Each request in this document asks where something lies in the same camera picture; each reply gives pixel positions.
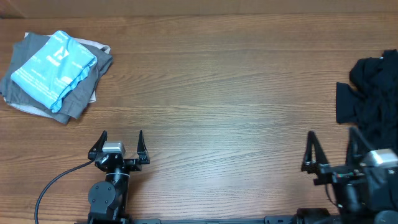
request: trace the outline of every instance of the wire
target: wire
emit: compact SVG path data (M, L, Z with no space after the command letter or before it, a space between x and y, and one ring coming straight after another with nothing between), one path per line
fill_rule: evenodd
M67 170L67 171L63 172L62 174L58 175L56 178L54 178L53 180L51 180L50 183L47 184L47 186L45 186L45 188L43 189L42 193L40 194L40 196L39 196L39 198L37 199L37 202L36 202L36 207L35 207L35 224L39 224L39 220L38 220L38 218L37 218L37 214L38 214L38 212L39 212L40 201L42 200L42 198L43 198L45 192L50 188L50 186L51 186L52 184L54 184L54 182L57 181L59 178L63 177L64 175L67 175L67 174L69 174L70 172L73 172L73 171L78 170L78 169L80 169L80 168L83 168L83 167L85 167L85 166L87 166L87 165L90 165L92 162L94 162L94 161L86 162L85 164L82 164L82 165L80 165L80 166L76 166L75 168L72 168L72 169L70 169L70 170Z
M328 189L328 185L325 184L325 191L326 191L326 195L328 196L328 199L330 201L330 203L332 203L334 206L338 207L337 204L335 202L333 202L330 198L330 194L329 194L329 189Z

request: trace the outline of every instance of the white logo on bag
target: white logo on bag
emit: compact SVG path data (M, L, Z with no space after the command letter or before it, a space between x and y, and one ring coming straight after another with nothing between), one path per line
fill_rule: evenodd
M63 56L62 56L62 55L59 55L59 54L62 53L62 52L63 52L63 46L62 46L59 50L57 50L57 52L54 54L54 57L58 56L58 60L62 60L62 59L64 59L66 56L69 55L69 52L68 52L67 49L65 49L65 51L64 51L64 53L63 53Z
M59 49L59 50L57 50L55 53L54 53L54 57L56 58L56 59L58 59L59 61L61 61L62 59L64 59L66 56L68 56L69 55L69 52L68 52L68 50L67 49L65 49L65 50L63 50L63 46ZM47 60L48 61L50 61L53 65L55 65L55 66L59 66L60 65L60 62L58 62L57 60L55 60L53 57L51 57L51 56L47 56L46 57L47 58Z

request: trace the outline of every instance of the black cloth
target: black cloth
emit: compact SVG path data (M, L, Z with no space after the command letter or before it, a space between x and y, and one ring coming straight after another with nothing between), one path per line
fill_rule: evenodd
M355 123L376 148L398 154L398 52L386 50L383 58L358 60L349 73L358 90L336 85L337 123Z

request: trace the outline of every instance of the folded clothing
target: folded clothing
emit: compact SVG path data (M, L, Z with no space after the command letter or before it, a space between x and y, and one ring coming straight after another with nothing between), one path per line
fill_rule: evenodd
M28 32L25 32L24 38L27 37L28 34L29 34ZM80 38L76 38L76 37L74 37L74 39L75 39L75 41L77 41L81 44L86 44L86 45L96 47L107 54L109 54L111 52L111 47L108 45L104 45L104 44L101 44L101 43L98 43L98 42L95 42L92 40L85 40L85 39L80 39ZM96 101L96 97L95 97L95 90L94 90L93 94L91 95L89 103L94 103L95 101Z
M366 139L378 149L398 153L398 52L386 50L383 58L358 60L348 84L336 86L336 120L355 123Z
M61 109L63 97L88 76L96 63L95 55L59 30L11 75L11 80L55 113Z
M78 119L87 107L91 94L94 92L101 76L108 71L109 66L113 62L113 57L110 54L104 53L104 48L99 49L97 46L83 44L97 57L98 62L91 67L88 76L63 99L61 110L58 113L53 113L43 104L34 100L11 80L11 74L40 50L49 38L44 35L29 33L23 41L14 44L10 66L0 83L0 93L7 104L19 110L40 116L47 115L63 124L67 124L70 117Z

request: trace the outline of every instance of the wooden table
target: wooden table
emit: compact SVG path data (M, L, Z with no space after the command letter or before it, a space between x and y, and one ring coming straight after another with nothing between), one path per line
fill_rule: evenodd
M307 131L333 165L348 131L335 121L336 82L357 59L398 46L398 14L271 14L0 21L0 73L24 32L111 46L114 64L97 102L62 125L0 101L0 223L32 223L45 185L87 161L102 130L128 154L144 130L152 158L132 174L135 218L259 218L299 207L335 212L314 176L300 172ZM88 214L94 165L56 182L40 223Z

